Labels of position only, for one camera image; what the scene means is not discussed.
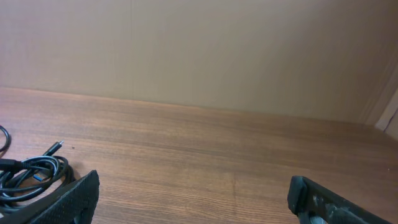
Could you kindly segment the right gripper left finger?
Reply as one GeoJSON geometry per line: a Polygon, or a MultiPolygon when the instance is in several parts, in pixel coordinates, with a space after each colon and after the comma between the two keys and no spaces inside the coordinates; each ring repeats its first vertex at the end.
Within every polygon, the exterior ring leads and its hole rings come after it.
{"type": "Polygon", "coordinates": [[[1,224],[90,224],[99,199],[96,170],[40,200],[1,218],[1,224]]]}

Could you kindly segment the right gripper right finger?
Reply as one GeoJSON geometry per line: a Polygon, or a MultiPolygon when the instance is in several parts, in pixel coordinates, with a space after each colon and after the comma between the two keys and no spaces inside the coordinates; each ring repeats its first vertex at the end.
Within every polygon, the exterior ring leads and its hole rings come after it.
{"type": "Polygon", "coordinates": [[[304,176],[292,176],[287,202],[301,224],[391,224],[304,176]]]}

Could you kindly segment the black cable gold plug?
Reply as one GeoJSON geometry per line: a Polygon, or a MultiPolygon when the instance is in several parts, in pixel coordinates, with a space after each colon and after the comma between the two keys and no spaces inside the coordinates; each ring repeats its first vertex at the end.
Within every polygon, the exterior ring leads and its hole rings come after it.
{"type": "Polygon", "coordinates": [[[0,126],[0,130],[2,131],[2,133],[4,134],[4,137],[5,137],[5,143],[1,147],[1,152],[4,152],[4,151],[8,150],[11,145],[11,135],[9,134],[7,129],[4,128],[3,126],[0,126]]]}

